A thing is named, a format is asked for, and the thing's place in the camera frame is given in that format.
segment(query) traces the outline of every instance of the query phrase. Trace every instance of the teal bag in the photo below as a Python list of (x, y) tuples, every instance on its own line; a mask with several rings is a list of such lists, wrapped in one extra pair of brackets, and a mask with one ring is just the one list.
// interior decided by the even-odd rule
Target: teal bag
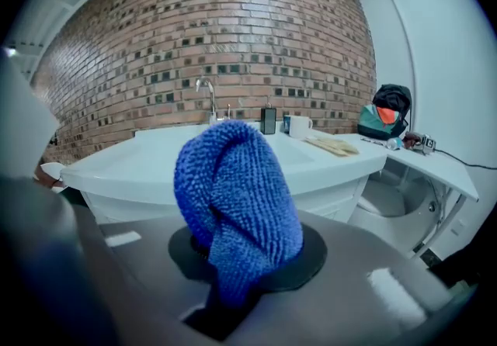
[(398, 137), (404, 128), (404, 121), (400, 113), (395, 110), (366, 105), (360, 111), (357, 132), (365, 137), (388, 140)]

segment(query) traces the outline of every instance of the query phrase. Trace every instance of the white table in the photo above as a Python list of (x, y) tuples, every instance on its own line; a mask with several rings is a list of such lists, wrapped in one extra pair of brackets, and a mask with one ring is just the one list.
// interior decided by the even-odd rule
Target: white table
[[(372, 144), (371, 142), (361, 140), (361, 138), (362, 136), (353, 134), (343, 139), (353, 143), (356, 147)], [(424, 243), (421, 249), (416, 252), (414, 258), (417, 258), (428, 250), (428, 248), (435, 242), (441, 233), (448, 228), (466, 199), (470, 199), (474, 202), (479, 200), (478, 192), (474, 187), (473, 181), (471, 180), (469, 174), (467, 173), (466, 167), (462, 163), (444, 154), (434, 152), (424, 155), (422, 153), (410, 151), (404, 148), (397, 151), (391, 151), (386, 147), (375, 144), (373, 145), (377, 146), (380, 150), (385, 150), (386, 155), (390, 159), (404, 164), (408, 168), (412, 168), (423, 173), (427, 177), (438, 181), (446, 188), (442, 201), (440, 202), (442, 209), (441, 223), (439, 223), (436, 231)], [(458, 193), (459, 196), (457, 197), (457, 201), (454, 206), (452, 206), (450, 211), (446, 213), (445, 210), (447, 201), (454, 193)]]

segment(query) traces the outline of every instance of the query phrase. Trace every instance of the white sink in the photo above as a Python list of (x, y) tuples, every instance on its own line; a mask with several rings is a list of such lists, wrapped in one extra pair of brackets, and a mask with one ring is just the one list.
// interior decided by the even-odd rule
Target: white sink
[[(259, 127), (259, 123), (250, 123)], [(138, 131), (131, 140), (108, 147), (66, 167), (64, 183), (80, 190), (91, 210), (116, 220), (140, 219), (178, 212), (173, 191), (174, 168), (182, 146), (208, 125)], [(312, 130), (319, 137), (333, 136)], [(386, 153), (361, 143), (357, 135), (340, 135), (360, 154), (336, 157), (285, 133), (265, 135), (292, 195), (342, 185), (383, 168)]]

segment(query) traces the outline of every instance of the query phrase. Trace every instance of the black cable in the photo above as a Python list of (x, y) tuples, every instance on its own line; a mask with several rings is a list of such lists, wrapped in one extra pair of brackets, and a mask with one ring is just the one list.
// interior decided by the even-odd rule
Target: black cable
[(457, 158), (456, 156), (453, 156), (450, 153), (447, 153), (446, 151), (442, 151), (440, 149), (435, 149), (435, 151), (439, 151), (440, 153), (444, 153), (447, 156), (451, 156), (453, 159), (459, 161), (460, 163), (463, 163), (464, 165), (467, 165), (468, 167), (476, 167), (476, 168), (484, 168), (484, 169), (491, 169), (493, 171), (497, 170), (497, 167), (487, 167), (486, 165), (480, 165), (480, 164), (468, 164), (465, 161), (462, 161), (460, 158)]

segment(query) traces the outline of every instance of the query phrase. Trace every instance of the faucet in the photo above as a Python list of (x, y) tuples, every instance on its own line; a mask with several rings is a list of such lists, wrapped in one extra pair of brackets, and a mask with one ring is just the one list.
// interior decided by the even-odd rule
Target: faucet
[(209, 93), (210, 93), (210, 115), (209, 115), (209, 124), (215, 124), (218, 121), (223, 121), (225, 119), (230, 118), (230, 106), (228, 105), (228, 116), (223, 117), (223, 118), (217, 118), (216, 114), (216, 93), (214, 91), (214, 86), (212, 83), (209, 81), (208, 78), (206, 77), (201, 77), (196, 80), (195, 86), (196, 86), (196, 91), (199, 91), (199, 88), (201, 85), (206, 85), (209, 88)]

